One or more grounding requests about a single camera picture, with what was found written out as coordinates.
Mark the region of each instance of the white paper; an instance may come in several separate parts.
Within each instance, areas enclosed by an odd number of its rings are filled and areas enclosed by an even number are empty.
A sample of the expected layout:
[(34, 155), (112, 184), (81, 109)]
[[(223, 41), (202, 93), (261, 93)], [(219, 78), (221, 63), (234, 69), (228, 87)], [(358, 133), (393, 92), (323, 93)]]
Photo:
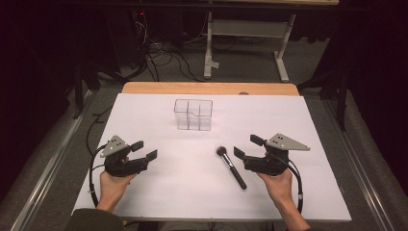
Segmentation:
[[(177, 130), (173, 112), (176, 99), (213, 101), (211, 131)], [(151, 162), (128, 186), (115, 214), (127, 218), (277, 220), (278, 211), (263, 181), (234, 156), (237, 146), (248, 156), (263, 157), (265, 149), (249, 140), (251, 134), (270, 139), (276, 133), (299, 141), (310, 151), (290, 151), (303, 181), (302, 215), (308, 220), (351, 220), (315, 125), (301, 96), (119, 94), (100, 145), (113, 135), (144, 148), (130, 153), (131, 160), (158, 149)], [(216, 154), (225, 146), (228, 156), (247, 185), (242, 190)], [(103, 164), (99, 155), (95, 166)], [(93, 182), (99, 198), (99, 173)], [(88, 177), (74, 209), (93, 208)], [(293, 178), (293, 200), (297, 182)]]

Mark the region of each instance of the wrist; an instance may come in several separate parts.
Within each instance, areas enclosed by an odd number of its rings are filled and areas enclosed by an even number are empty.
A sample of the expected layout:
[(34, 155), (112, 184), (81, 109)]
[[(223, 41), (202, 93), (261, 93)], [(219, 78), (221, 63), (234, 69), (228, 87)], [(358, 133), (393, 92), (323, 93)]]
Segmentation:
[(96, 206), (96, 209), (112, 213), (115, 209), (115, 205), (112, 202), (101, 199)]
[(291, 198), (276, 200), (273, 201), (273, 204), (281, 213), (297, 210), (296, 205)]

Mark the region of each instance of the white metal frame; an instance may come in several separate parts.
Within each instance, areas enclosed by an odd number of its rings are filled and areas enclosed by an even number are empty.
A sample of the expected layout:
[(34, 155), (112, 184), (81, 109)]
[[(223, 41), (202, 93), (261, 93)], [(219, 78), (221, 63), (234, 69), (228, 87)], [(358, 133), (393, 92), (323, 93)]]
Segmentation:
[(288, 73), (283, 63), (283, 54), (291, 35), (296, 15), (291, 14), (288, 22), (265, 22), (244, 20), (213, 20), (213, 14), (208, 13), (207, 49), (205, 54), (204, 78), (211, 79), (212, 68), (219, 68), (219, 63), (213, 61), (213, 35), (246, 36), (281, 39), (280, 49), (274, 51), (274, 59), (282, 82), (289, 82)]

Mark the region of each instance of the gray carpet floor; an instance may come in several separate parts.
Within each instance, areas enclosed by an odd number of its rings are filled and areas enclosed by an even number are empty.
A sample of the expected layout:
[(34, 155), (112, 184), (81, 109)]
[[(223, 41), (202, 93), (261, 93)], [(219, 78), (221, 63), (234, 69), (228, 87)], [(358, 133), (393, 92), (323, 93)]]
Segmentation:
[[(220, 62), (220, 67), (213, 70), (213, 77), (208, 82), (280, 82), (271, 56), (270, 47), (274, 45), (276, 42), (272, 40), (260, 42), (259, 39), (243, 38), (232, 48), (225, 49), (230, 46), (228, 41), (216, 42), (217, 49), (214, 50), (213, 59)], [(299, 84), (311, 78), (325, 45), (326, 42), (309, 44), (306, 40), (289, 43), (284, 61), (292, 83)], [(187, 63), (194, 77), (202, 79), (205, 48), (201, 43), (186, 45), (183, 49), (167, 45), (165, 50), (172, 52), (173, 56), (161, 52), (152, 56), (156, 64), (162, 64), (157, 67), (160, 81), (192, 81)], [(182, 54), (187, 63), (184, 63), (175, 52)], [(153, 66), (150, 64), (149, 67), (151, 72), (146, 70), (132, 80), (153, 81), (152, 76), (157, 79), (158, 75)], [(123, 74), (126, 75), (130, 71), (124, 68)], [(32, 217), (28, 218), (25, 230), (64, 230), (89, 168), (90, 154), (87, 150), (87, 140), (90, 149), (94, 150), (104, 130), (103, 121), (107, 120), (109, 112), (100, 117), (101, 123), (92, 125), (95, 115), (112, 106), (122, 88), (122, 85), (112, 81), (101, 83), (101, 90), (91, 92), (87, 97), (88, 106), (82, 113), (82, 120), (72, 139), (67, 143), (64, 159), (58, 166), (58, 173), (52, 177), (49, 188), (44, 190), (45, 197), (34, 209)], [(352, 221), (312, 222), (312, 225), (325, 230), (344, 231), (408, 230), (407, 197), (381, 157), (364, 120), (359, 115), (352, 95), (349, 94), (347, 97), (346, 131), (342, 132), (334, 121), (333, 107), (336, 106), (336, 101), (320, 100), (318, 92), (316, 89), (307, 89), (301, 94), (306, 99)], [(55, 158), (66, 134), (75, 124), (75, 120), (72, 119), (74, 112), (75, 106), (72, 104), (28, 160), (13, 188), (0, 205), (0, 230), (12, 229), (47, 164)], [(350, 150), (357, 154), (357, 159), (355, 156), (350, 157)], [(358, 169), (359, 165), (363, 167), (363, 171)], [(369, 179), (369, 192), (367, 182), (365, 184), (365, 181), (361, 180), (364, 177)], [(375, 195), (376, 202), (370, 202), (372, 194)], [(380, 217), (376, 211), (378, 208), (383, 211)], [(276, 230), (284, 230), (282, 222), (275, 223), (275, 227)], [(137, 226), (129, 226), (127, 230), (137, 230)]]

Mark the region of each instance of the black cable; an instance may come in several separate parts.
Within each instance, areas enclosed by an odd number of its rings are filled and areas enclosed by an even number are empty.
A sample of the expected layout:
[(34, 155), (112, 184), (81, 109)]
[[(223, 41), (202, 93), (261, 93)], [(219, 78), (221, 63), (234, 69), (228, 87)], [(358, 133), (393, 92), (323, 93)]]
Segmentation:
[(188, 76), (188, 75), (186, 75), (186, 74), (184, 73), (184, 71), (183, 71), (183, 69), (182, 69), (182, 65), (181, 65), (180, 59), (179, 59), (177, 56), (173, 56), (173, 57), (179, 62), (180, 71), (181, 71), (181, 73), (182, 73), (186, 78), (191, 79), (191, 80), (194, 80), (194, 81), (197, 81), (197, 82), (206, 82), (206, 81), (204, 81), (204, 80), (199, 80), (199, 79), (197, 79), (197, 78), (195, 77), (195, 75), (191, 72), (189, 63), (186, 61), (186, 59), (184, 58), (184, 56), (183, 56), (182, 54), (180, 54), (179, 52), (173, 52), (173, 53), (179, 55), (179, 56), (181, 57), (181, 59), (183, 59), (184, 63), (186, 64), (186, 66), (187, 66), (187, 71), (189, 72), (189, 74), (191, 75), (191, 77)]
[[(116, 80), (122, 84), (126, 84), (127, 82), (129, 82), (130, 79), (135, 78), (136, 76), (142, 74), (145, 70), (146, 70), (146, 66), (147, 66), (147, 62), (146, 60), (143, 60), (143, 62), (141, 62), (139, 69), (136, 70), (135, 72), (133, 72), (132, 74), (128, 75), (128, 76), (122, 76), (121, 74), (112, 71), (100, 64), (97, 64), (94, 61), (88, 61), (89, 67), (93, 68), (94, 71), (100, 71), (103, 72), (105, 74), (107, 74), (108, 76), (112, 77), (113, 80)], [(98, 76), (99, 79), (102, 79), (104, 81), (112, 81), (111, 79), (107, 79), (104, 78), (102, 76)]]
[(173, 60), (173, 56), (171, 55), (171, 53), (169, 53), (168, 51), (165, 51), (165, 50), (162, 50), (162, 52), (165, 52), (165, 53), (163, 53), (161, 55), (157, 55), (157, 56), (169, 56), (170, 59), (168, 59), (168, 61), (165, 62), (164, 64), (155, 64), (155, 66), (167, 65), (167, 64), (170, 64), (170, 62)]
[(150, 54), (147, 54), (147, 56), (149, 57), (150, 62), (153, 64), (154, 70), (155, 70), (155, 72), (156, 72), (156, 77), (157, 77), (157, 79), (154, 78), (154, 75), (153, 75), (152, 71), (150, 70), (150, 68), (148, 68), (148, 70), (150, 71), (150, 74), (151, 74), (152, 77), (153, 77), (153, 81), (160, 82), (159, 71), (157, 70), (156, 64), (154, 63), (154, 61), (153, 61), (152, 57), (150, 56)]
[(97, 169), (97, 168), (99, 168), (99, 167), (103, 167), (104, 165), (99, 165), (99, 166), (97, 166), (97, 167), (94, 167), (92, 170), (95, 170), (95, 169)]
[(160, 43), (153, 42), (152, 44), (150, 44), (150, 47), (147, 49), (147, 53), (149, 53), (149, 54), (154, 54), (154, 53), (158, 53), (158, 52), (163, 53), (163, 51), (164, 51), (163, 48), (165, 47), (165, 45), (162, 42), (160, 42)]
[(274, 159), (278, 160), (279, 162), (281, 162), (282, 164), (284, 164), (294, 175), (294, 177), (296, 177), (297, 180), (297, 211), (299, 211), (299, 213), (302, 213), (303, 210), (303, 189), (302, 189), (302, 179), (300, 177), (300, 172), (297, 169), (296, 165), (289, 160), (289, 163), (292, 163), (292, 165), (294, 166), (291, 167), (288, 163), (286, 163), (284, 160), (282, 160), (281, 158), (271, 155)]
[(191, 41), (185, 41), (183, 42), (183, 44), (185, 46), (191, 47), (191, 48), (202, 48), (202, 47), (206, 47), (207, 46), (207, 40), (205, 39), (205, 37), (202, 38), (197, 38), (195, 40), (191, 40)]
[(96, 118), (95, 118), (95, 120), (93, 121), (93, 123), (90, 125), (90, 127), (89, 127), (89, 129), (88, 129), (88, 131), (87, 131), (87, 137), (86, 137), (86, 140), (85, 140), (85, 142), (86, 142), (86, 144), (87, 144), (87, 150), (88, 150), (90, 156), (92, 156), (92, 154), (93, 154), (92, 151), (90, 150), (90, 145), (89, 145), (89, 134), (90, 134), (90, 131), (92, 130), (93, 125), (95, 125), (95, 123), (103, 123), (103, 121), (100, 121), (100, 120), (99, 120), (100, 117), (101, 117), (102, 115), (104, 115), (106, 112), (108, 112), (112, 107), (113, 107), (113, 106), (111, 106), (111, 107), (105, 109), (101, 114), (93, 114), (93, 116), (96, 116)]
[(217, 48), (217, 47), (215, 47), (215, 46), (211, 46), (211, 48), (213, 48), (214, 50), (218, 50), (218, 51), (226, 51), (226, 50), (229, 50), (229, 49), (231, 49), (231, 48), (233, 48), (234, 46), (235, 46), (235, 44), (236, 44), (236, 42), (237, 42), (237, 39), (236, 38), (233, 38), (232, 39), (232, 44), (230, 44), (228, 47), (226, 47), (226, 48)]
[(237, 43), (238, 44), (249, 44), (249, 45), (255, 44), (255, 45), (258, 45), (258, 44), (262, 44), (262, 43), (265, 43), (265, 42), (270, 41), (270, 40), (272, 40), (272, 38), (261, 38), (258, 41), (248, 41), (248, 40), (237, 38)]
[(90, 192), (90, 196), (92, 197), (92, 201), (95, 207), (98, 205), (99, 201), (98, 201), (98, 197), (96, 196), (95, 187), (93, 186), (93, 181), (92, 181), (93, 162), (95, 161), (95, 157), (98, 154), (98, 152), (104, 149), (106, 145), (107, 144), (104, 144), (95, 150), (95, 152), (92, 155), (92, 159), (90, 160), (90, 165), (89, 165), (89, 192)]

